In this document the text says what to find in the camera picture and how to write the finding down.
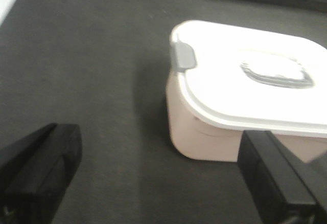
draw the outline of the black plastic part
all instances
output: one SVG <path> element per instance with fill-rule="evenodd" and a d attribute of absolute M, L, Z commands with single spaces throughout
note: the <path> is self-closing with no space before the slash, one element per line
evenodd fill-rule
<path fill-rule="evenodd" d="M 243 132 L 238 165 L 264 224 L 309 223 L 316 201 L 265 131 Z"/>
<path fill-rule="evenodd" d="M 45 128 L 27 137 L 29 142 L 20 151 L 11 150 L 13 155 L 25 155 L 24 160 L 18 161 L 20 168 L 14 161 L 17 157 L 11 157 L 15 175 L 11 174 L 11 182 L 0 193 L 2 206 L 14 212 L 15 223 L 50 223 L 81 161 L 78 125 L 54 124 Z"/>
<path fill-rule="evenodd" d="M 55 127 L 55 123 L 49 124 L 0 150 L 0 193 Z"/>
<path fill-rule="evenodd" d="M 288 161 L 289 165 L 297 173 L 306 188 L 311 192 L 317 202 L 314 224 L 327 223 L 327 178 L 321 174 L 321 167 L 316 169 L 302 162 L 298 157 L 291 153 L 276 137 L 270 133 L 270 137 L 281 155 Z M 323 155 L 320 162 L 326 162 Z"/>

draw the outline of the gray surface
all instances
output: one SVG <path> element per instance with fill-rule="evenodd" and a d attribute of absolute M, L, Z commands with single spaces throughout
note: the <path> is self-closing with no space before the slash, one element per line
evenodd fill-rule
<path fill-rule="evenodd" d="M 54 223 L 261 223 L 236 164 L 189 160 L 171 145 L 168 37 L 187 19 L 327 46 L 326 14 L 240 1 L 13 7 L 0 28 L 1 146 L 50 122 L 81 125 L 83 160 Z"/>

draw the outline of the white lid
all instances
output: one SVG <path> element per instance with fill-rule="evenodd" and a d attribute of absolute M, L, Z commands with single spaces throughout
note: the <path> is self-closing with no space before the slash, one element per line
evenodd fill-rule
<path fill-rule="evenodd" d="M 183 101 L 206 123 L 327 138 L 327 50 L 319 44 L 187 21 L 171 46 Z"/>

